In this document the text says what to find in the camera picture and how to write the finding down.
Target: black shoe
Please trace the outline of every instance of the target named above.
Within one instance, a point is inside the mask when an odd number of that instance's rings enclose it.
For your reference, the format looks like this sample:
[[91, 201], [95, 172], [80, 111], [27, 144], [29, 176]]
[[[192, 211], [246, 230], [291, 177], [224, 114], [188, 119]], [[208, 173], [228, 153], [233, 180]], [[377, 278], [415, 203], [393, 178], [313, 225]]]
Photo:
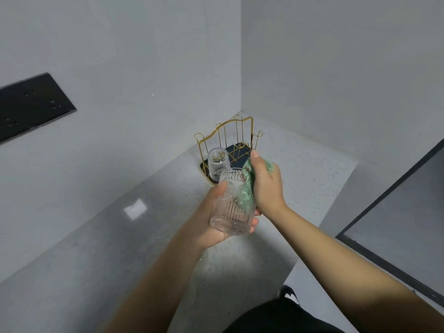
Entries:
[[296, 294], [294, 293], [293, 289], [287, 285], [283, 285], [281, 287], [281, 290], [277, 294], [279, 298], [288, 298], [295, 302], [297, 305], [299, 305], [299, 301], [296, 297]]

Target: hand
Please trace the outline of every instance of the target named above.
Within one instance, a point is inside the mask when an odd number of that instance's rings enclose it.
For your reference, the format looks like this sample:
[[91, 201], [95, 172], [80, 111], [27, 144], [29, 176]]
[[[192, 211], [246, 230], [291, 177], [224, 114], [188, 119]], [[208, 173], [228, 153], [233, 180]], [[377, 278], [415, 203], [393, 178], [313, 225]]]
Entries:
[[268, 173], [265, 161], [257, 151], [251, 151], [251, 164], [254, 168], [256, 179], [254, 181], [254, 200], [258, 209], [267, 218], [273, 218], [287, 205], [282, 191], [282, 178], [279, 166], [274, 165], [274, 170]]
[[[192, 240], [200, 249], [207, 249], [215, 246], [219, 242], [228, 238], [230, 235], [223, 233], [210, 226], [211, 211], [214, 202], [218, 196], [221, 196], [226, 189], [226, 182], [214, 186], [209, 190], [205, 198], [191, 217], [180, 228], [179, 233], [184, 236], [186, 240]], [[254, 227], [258, 224], [258, 219], [254, 218], [250, 233], [254, 231]]]

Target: gold wire rack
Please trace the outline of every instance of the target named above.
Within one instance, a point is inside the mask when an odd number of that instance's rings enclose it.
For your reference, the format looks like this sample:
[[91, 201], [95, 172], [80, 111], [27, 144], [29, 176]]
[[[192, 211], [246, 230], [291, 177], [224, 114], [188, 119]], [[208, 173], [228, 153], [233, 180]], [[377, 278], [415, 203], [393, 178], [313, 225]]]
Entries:
[[[244, 122], [249, 121], [249, 120], [250, 120], [250, 122], [248, 122], [248, 125], [250, 125], [250, 128], [251, 128], [250, 133], [249, 133], [250, 140], [245, 142], [244, 141]], [[233, 125], [231, 123], [236, 124], [236, 141], [237, 142], [236, 142], [236, 144], [228, 145], [227, 144], [226, 129], [229, 125]], [[210, 177], [210, 169], [208, 167], [208, 159], [204, 159], [204, 156], [203, 156], [203, 145], [205, 146], [204, 151], [207, 152], [207, 157], [208, 157], [207, 141], [209, 142], [211, 140], [211, 138], [219, 137], [219, 147], [223, 147], [222, 146], [223, 142], [221, 139], [221, 129], [222, 128], [223, 128], [223, 134], [224, 134], [223, 139], [225, 140], [225, 149], [228, 152], [231, 167], [241, 168], [244, 165], [245, 161], [247, 161], [248, 157], [250, 156], [251, 150], [255, 150], [256, 147], [258, 146], [258, 140], [263, 135], [263, 133], [261, 131], [258, 131], [257, 134], [253, 133], [253, 117], [242, 118], [238, 114], [235, 115], [233, 117], [233, 119], [227, 120], [224, 123], [216, 124], [216, 129], [213, 131], [213, 133], [211, 133], [207, 137], [205, 137], [202, 133], [196, 133], [194, 135], [194, 138], [197, 140], [197, 145], [199, 146], [200, 157], [202, 160], [202, 163], [200, 164], [200, 169], [203, 172], [203, 174], [206, 176], [208, 181], [210, 181], [212, 184], [217, 184], [218, 182], [213, 180]], [[253, 148], [254, 137], [256, 137], [256, 144], [254, 145], [254, 148]]]

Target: gray stone countertop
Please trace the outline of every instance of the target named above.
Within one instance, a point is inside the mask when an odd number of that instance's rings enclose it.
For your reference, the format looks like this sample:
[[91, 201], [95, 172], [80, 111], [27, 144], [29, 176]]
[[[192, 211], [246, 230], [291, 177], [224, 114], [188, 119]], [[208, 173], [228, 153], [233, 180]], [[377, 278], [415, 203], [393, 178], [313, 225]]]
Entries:
[[[319, 226], [356, 161], [263, 119], [254, 130], [264, 134], [259, 153], [280, 166], [288, 205]], [[193, 146], [1, 283], [0, 331], [96, 331], [211, 187], [199, 163]], [[125, 208], [138, 200], [147, 210], [131, 220]], [[169, 332], [221, 332], [273, 298], [296, 261], [260, 217], [254, 234], [204, 252]]]

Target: glass cup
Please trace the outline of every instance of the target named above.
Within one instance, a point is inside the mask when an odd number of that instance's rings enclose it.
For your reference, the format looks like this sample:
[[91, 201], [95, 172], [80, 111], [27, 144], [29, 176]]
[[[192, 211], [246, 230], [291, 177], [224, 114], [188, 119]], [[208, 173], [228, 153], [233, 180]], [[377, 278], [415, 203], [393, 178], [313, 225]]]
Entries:
[[216, 147], [208, 152], [208, 169], [214, 181], [219, 181], [220, 174], [227, 168], [230, 168], [230, 158], [226, 149]]
[[220, 174], [219, 184], [223, 181], [227, 181], [227, 188], [224, 195], [219, 196], [214, 203], [210, 225], [230, 235], [249, 234], [256, 203], [244, 203], [242, 208], [237, 204], [236, 196], [239, 196], [245, 183], [243, 169], [225, 169]]

